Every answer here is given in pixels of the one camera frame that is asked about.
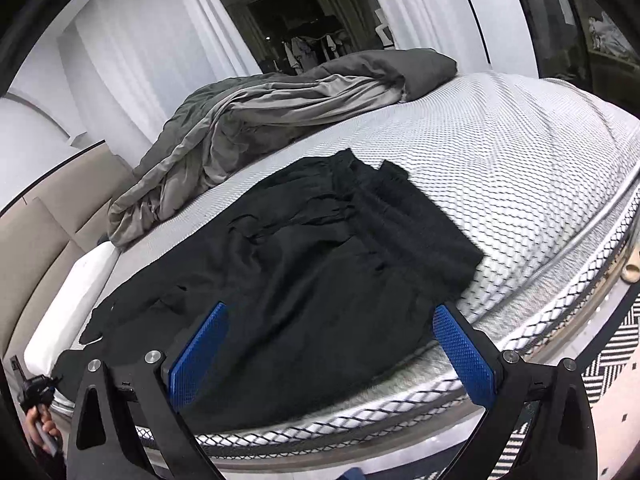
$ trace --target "window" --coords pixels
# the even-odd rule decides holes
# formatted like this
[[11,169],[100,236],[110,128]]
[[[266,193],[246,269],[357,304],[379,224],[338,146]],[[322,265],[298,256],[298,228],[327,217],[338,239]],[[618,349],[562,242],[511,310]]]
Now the window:
[[533,40],[540,77],[569,81],[591,91],[584,35],[571,0],[520,0]]
[[640,57],[595,0],[520,0],[540,77],[556,77],[640,118]]
[[593,93],[640,118],[640,58],[595,0],[573,0],[584,33]]

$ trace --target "white pillow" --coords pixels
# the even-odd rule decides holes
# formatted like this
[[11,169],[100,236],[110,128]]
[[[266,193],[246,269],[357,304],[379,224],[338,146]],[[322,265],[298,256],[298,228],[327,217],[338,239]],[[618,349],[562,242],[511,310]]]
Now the white pillow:
[[76,261],[24,350],[32,374],[51,374],[59,355],[71,347],[118,256],[118,248],[105,242]]

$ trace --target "sheer curtain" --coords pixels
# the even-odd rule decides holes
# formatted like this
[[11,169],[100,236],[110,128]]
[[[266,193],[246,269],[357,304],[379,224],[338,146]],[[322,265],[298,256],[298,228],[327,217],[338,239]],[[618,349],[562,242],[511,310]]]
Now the sheer curtain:
[[461,72],[489,65],[467,0],[378,0],[396,48],[433,48],[458,62]]
[[132,166],[188,94],[261,73],[220,0],[90,0],[58,44],[89,135]]

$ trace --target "patterned rug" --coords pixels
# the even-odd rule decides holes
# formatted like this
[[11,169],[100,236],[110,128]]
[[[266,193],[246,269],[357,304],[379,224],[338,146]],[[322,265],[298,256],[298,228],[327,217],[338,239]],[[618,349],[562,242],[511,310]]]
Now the patterned rug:
[[[640,284],[629,289],[600,333],[576,359],[578,366],[584,369],[582,378],[592,407],[604,396],[620,375],[639,342]],[[489,476],[490,480],[497,480],[509,471],[520,450],[528,427],[529,422],[524,422],[511,434],[500,460]],[[450,451],[448,456],[443,455],[443,458],[446,456],[448,459],[446,462],[449,462],[452,454],[455,454],[461,447],[462,444],[459,444],[446,450]],[[415,480],[435,480],[442,473],[444,467],[446,467],[446,463],[443,464],[442,460],[432,461],[431,472],[415,477]]]

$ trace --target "black clothing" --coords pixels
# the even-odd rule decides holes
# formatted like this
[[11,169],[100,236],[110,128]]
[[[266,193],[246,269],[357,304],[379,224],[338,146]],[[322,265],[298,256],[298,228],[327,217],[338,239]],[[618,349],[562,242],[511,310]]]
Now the black clothing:
[[200,432],[305,415],[371,384],[425,345],[433,309],[456,300],[482,259],[455,224],[384,162],[350,150],[268,176],[93,312],[82,351],[54,369],[74,399],[86,363],[166,350],[219,301],[229,330],[196,399]]

